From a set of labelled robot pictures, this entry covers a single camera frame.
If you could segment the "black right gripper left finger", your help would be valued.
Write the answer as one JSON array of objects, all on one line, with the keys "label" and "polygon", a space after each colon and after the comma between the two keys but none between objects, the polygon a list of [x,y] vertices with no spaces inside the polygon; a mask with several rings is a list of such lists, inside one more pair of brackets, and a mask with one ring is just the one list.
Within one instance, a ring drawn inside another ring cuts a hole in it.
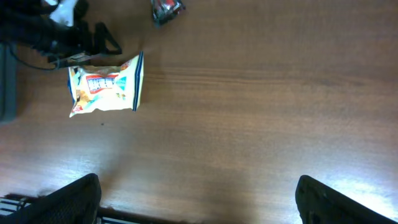
[{"label": "black right gripper left finger", "polygon": [[1,218],[1,223],[92,224],[96,221],[100,200],[99,178],[90,173]]}]

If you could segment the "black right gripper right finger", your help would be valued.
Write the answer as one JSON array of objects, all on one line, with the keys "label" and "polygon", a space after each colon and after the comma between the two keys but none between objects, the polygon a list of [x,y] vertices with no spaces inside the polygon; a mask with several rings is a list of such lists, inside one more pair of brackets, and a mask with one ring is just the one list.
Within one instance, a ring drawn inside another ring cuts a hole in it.
[{"label": "black right gripper right finger", "polygon": [[397,224],[309,175],[299,178],[295,202],[303,224]]}]

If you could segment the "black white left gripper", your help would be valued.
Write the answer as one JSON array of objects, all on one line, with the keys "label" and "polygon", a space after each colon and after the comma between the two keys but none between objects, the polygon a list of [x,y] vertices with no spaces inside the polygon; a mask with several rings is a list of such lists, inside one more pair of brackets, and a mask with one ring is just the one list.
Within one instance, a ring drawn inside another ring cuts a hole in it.
[{"label": "black white left gripper", "polygon": [[[24,45],[47,57],[55,67],[88,65],[94,53],[121,55],[105,23],[95,24],[94,46],[83,20],[88,1],[1,1],[1,44]],[[107,48],[109,42],[114,50]]]}]

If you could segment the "beige chips bag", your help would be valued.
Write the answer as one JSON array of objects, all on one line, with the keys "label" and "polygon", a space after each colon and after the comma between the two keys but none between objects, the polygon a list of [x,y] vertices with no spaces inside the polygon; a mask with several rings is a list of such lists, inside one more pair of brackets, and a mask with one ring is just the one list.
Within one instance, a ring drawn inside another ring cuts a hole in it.
[{"label": "beige chips bag", "polygon": [[141,102],[143,81],[143,52],[118,67],[69,67],[68,88],[73,99],[69,117],[94,110],[136,111]]}]

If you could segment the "black snack packet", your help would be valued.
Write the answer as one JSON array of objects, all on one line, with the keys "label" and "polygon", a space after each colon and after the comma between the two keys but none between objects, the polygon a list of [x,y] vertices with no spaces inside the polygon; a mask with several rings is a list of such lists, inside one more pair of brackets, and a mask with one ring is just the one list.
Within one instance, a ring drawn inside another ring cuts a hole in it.
[{"label": "black snack packet", "polygon": [[160,27],[175,19],[186,7],[181,0],[151,0],[152,20]]}]

